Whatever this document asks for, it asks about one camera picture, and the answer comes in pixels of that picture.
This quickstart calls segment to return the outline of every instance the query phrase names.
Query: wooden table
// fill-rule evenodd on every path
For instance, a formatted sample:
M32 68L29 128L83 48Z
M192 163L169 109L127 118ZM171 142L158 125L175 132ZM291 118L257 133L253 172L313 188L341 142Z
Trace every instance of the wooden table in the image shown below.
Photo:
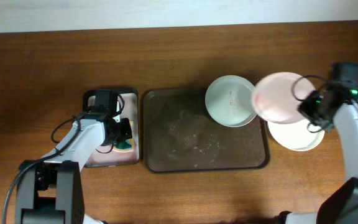
M133 86L142 95L228 74L253 83L280 71L325 76L338 61L358 63L358 21L0 34L0 221L17 166L54 147L51 131L81 111L86 90ZM269 218L315 212L343 184L336 131L308 152L269 143L262 170L156 175L142 161L83 169L86 212L110 223Z

